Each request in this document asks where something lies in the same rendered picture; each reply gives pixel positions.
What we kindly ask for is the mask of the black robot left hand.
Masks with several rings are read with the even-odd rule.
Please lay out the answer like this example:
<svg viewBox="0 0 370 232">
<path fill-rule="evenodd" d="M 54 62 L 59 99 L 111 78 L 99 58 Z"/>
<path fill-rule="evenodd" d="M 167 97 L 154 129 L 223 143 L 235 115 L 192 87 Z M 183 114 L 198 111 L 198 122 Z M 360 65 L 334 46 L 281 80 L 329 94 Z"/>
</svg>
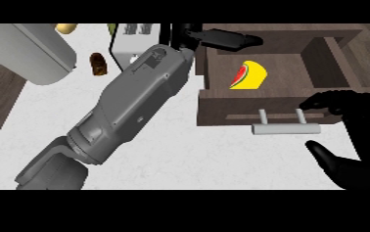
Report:
<svg viewBox="0 0 370 232">
<path fill-rule="evenodd" d="M 188 48 L 195 51 L 198 46 L 238 52 L 248 47 L 260 46 L 263 39 L 258 36 L 211 28 L 204 30 L 201 23 L 174 23 L 171 33 L 171 47 Z"/>
</svg>

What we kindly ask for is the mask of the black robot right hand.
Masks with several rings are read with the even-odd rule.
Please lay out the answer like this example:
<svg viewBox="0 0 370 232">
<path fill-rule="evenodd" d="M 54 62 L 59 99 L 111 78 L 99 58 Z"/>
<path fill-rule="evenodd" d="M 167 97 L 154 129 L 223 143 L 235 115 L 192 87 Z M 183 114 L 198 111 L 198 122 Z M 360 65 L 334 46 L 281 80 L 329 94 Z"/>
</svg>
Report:
<svg viewBox="0 0 370 232">
<path fill-rule="evenodd" d="M 306 146 L 335 185 L 345 190 L 370 190 L 370 93 L 326 91 L 314 94 L 300 109 L 329 109 L 341 116 L 359 161 L 337 156 L 317 141 L 310 140 Z"/>
</svg>

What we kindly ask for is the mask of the brown wooden open drawer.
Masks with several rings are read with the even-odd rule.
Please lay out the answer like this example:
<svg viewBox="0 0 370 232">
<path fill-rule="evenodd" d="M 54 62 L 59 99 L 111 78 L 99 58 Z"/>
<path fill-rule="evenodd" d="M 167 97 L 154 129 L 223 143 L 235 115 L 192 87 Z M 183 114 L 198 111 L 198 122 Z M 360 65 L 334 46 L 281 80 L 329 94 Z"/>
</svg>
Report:
<svg viewBox="0 0 370 232">
<path fill-rule="evenodd" d="M 205 92 L 232 96 L 229 88 L 247 60 L 261 64 L 267 78 L 245 96 L 294 96 L 310 91 L 353 89 L 370 92 L 347 61 L 342 48 L 363 31 L 357 23 L 208 23 L 219 28 L 263 38 L 263 44 L 239 52 L 204 48 L 196 52 L 196 71 L 204 74 Z"/>
</svg>

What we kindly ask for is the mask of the brown wooden drawer front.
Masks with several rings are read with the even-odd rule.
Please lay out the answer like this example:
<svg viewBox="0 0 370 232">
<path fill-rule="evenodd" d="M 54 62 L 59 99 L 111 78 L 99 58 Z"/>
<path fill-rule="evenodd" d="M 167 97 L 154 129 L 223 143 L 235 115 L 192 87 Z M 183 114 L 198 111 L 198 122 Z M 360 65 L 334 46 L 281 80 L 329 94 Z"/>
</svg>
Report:
<svg viewBox="0 0 370 232">
<path fill-rule="evenodd" d="M 207 89 L 198 95 L 199 126 L 260 123 L 260 110 L 269 123 L 298 123 L 300 104 L 328 88 L 267 87 L 253 90 Z"/>
</svg>

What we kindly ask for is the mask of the white box appliance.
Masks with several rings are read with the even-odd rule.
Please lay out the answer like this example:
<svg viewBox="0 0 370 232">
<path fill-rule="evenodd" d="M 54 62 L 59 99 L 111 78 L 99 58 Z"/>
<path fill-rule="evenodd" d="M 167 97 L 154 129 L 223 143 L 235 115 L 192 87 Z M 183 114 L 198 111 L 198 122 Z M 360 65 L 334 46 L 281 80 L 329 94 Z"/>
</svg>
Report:
<svg viewBox="0 0 370 232">
<path fill-rule="evenodd" d="M 120 23 L 111 40 L 111 56 L 121 70 L 132 59 L 160 43 L 161 25 L 158 23 Z"/>
</svg>

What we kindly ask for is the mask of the brown bread piece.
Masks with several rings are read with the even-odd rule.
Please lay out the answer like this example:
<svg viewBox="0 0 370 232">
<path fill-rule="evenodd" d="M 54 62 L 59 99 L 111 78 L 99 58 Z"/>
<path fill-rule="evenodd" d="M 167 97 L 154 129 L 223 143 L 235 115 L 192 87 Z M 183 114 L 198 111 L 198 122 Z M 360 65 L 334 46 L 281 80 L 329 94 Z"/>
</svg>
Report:
<svg viewBox="0 0 370 232">
<path fill-rule="evenodd" d="M 93 53 L 90 56 L 93 75 L 105 75 L 108 73 L 108 63 L 101 53 Z"/>
</svg>

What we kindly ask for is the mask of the pale yellow round food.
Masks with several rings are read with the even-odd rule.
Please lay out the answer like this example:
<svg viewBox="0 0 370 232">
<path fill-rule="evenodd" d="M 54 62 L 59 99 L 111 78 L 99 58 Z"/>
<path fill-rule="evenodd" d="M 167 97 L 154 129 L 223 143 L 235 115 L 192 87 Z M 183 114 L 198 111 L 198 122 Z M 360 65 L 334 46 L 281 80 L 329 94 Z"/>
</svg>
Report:
<svg viewBox="0 0 370 232">
<path fill-rule="evenodd" d="M 56 30 L 62 34 L 70 34 L 76 30 L 76 28 L 77 28 L 76 23 L 59 23 L 56 25 Z"/>
</svg>

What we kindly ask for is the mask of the pale grey rounded appliance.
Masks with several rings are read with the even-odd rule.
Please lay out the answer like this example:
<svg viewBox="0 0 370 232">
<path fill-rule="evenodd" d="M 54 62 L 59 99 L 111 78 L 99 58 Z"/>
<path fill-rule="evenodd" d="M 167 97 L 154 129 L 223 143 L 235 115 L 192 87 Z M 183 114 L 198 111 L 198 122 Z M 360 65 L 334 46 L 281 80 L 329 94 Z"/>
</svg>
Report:
<svg viewBox="0 0 370 232">
<path fill-rule="evenodd" d="M 71 73 L 77 53 L 51 23 L 0 23 L 0 65 L 36 85 Z"/>
</svg>

